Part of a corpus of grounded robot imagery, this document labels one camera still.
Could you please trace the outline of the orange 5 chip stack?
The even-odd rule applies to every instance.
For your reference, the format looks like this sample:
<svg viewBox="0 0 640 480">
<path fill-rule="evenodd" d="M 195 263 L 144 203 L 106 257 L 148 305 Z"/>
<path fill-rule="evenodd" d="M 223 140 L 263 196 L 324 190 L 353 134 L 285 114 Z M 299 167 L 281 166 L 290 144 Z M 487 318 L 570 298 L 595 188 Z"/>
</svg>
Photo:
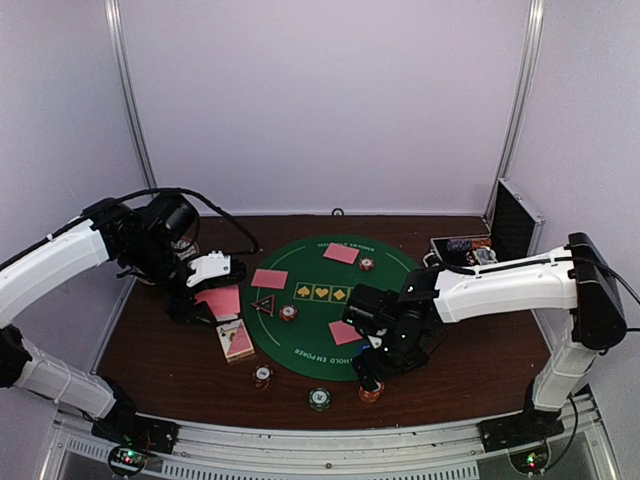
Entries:
<svg viewBox="0 0 640 480">
<path fill-rule="evenodd" d="M 359 387 L 358 397 L 363 403 L 375 403 L 385 390 L 385 384 L 379 382 L 373 390 L 367 390 L 363 386 Z"/>
</svg>

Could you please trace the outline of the red-backed card deck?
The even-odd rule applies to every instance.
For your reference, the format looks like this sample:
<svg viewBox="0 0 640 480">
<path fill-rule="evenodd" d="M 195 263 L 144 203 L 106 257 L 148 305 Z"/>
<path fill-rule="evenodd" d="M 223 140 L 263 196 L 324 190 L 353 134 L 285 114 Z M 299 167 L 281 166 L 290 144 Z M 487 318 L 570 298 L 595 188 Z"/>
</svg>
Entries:
<svg viewBox="0 0 640 480">
<path fill-rule="evenodd" d="M 196 300 L 207 304 L 217 322 L 235 320 L 241 312 L 237 285 L 201 291 Z"/>
</svg>

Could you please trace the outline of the dealt card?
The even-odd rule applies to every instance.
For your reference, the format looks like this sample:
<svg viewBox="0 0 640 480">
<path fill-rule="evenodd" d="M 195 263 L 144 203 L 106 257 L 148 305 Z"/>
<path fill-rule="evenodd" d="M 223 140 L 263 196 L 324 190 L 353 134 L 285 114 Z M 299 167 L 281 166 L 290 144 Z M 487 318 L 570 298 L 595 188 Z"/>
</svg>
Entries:
<svg viewBox="0 0 640 480">
<path fill-rule="evenodd" d="M 323 257 L 332 261 L 353 265 L 358 258 L 360 250 L 338 243 L 330 243 Z"/>
<path fill-rule="evenodd" d="M 288 272 L 282 270 L 256 269 L 251 280 L 254 288 L 283 290 L 288 279 Z"/>
<path fill-rule="evenodd" d="M 350 344 L 360 341 L 361 335 L 355 328 L 342 321 L 331 322 L 328 324 L 331 336 L 337 346 Z"/>
</svg>

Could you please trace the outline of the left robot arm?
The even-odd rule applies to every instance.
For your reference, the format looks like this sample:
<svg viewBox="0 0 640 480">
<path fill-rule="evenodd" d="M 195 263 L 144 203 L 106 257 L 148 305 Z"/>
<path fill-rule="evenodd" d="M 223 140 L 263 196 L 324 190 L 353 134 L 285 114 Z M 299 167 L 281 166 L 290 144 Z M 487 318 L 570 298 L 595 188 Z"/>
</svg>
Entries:
<svg viewBox="0 0 640 480">
<path fill-rule="evenodd" d="M 237 253 L 211 251 L 185 256 L 177 244 L 201 227 L 193 199 L 181 188 L 149 191 L 151 201 L 131 208 L 136 196 L 105 198 L 59 230 L 1 265 L 1 385 L 22 388 L 76 408 L 123 444 L 144 433 L 130 396 L 116 383 L 85 373 L 53 357 L 21 333 L 14 321 L 27 307 L 68 280 L 107 262 L 124 274 L 158 286 L 168 296 L 167 314 L 179 325 L 215 322 L 197 294 L 241 283 L 247 268 Z"/>
</svg>

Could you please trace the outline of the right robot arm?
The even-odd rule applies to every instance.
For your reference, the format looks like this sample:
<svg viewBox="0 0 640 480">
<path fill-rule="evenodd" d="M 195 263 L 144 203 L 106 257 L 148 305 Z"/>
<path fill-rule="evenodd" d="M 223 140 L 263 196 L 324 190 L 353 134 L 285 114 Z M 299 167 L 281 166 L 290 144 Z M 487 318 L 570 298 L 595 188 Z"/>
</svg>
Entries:
<svg viewBox="0 0 640 480">
<path fill-rule="evenodd" d="M 429 255 L 399 291 L 354 287 L 342 320 L 368 346 L 351 365 L 362 390 L 377 392 L 388 378 L 424 366 L 427 343 L 446 324 L 515 311 L 565 310 L 563 337 L 531 382 L 522 412 L 511 418 L 513 433 L 530 442 L 558 419 L 595 358 L 625 338 L 618 292 L 623 283 L 582 232 L 546 253 L 489 265 L 453 266 Z"/>
</svg>

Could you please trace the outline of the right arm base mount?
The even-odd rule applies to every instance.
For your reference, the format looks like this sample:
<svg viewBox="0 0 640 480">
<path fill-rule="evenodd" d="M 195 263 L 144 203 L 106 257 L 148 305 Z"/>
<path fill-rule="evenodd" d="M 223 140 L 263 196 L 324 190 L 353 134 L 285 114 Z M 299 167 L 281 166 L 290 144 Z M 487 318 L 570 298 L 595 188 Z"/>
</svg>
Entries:
<svg viewBox="0 0 640 480">
<path fill-rule="evenodd" d="M 487 453 L 541 442 L 565 431 L 557 418 L 529 417 L 524 413 L 484 420 L 478 429 Z"/>
</svg>

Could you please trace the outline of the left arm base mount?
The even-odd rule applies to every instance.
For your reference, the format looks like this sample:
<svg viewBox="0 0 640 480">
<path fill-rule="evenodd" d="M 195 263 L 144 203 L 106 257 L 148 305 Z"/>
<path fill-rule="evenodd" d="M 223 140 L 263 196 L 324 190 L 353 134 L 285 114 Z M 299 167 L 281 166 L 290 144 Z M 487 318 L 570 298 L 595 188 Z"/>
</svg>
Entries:
<svg viewBox="0 0 640 480">
<path fill-rule="evenodd" d="M 171 454 L 176 444 L 179 426 L 170 421 L 135 416 L 133 426 L 116 427 L 105 419 L 92 420 L 91 434 L 138 451 Z"/>
</svg>

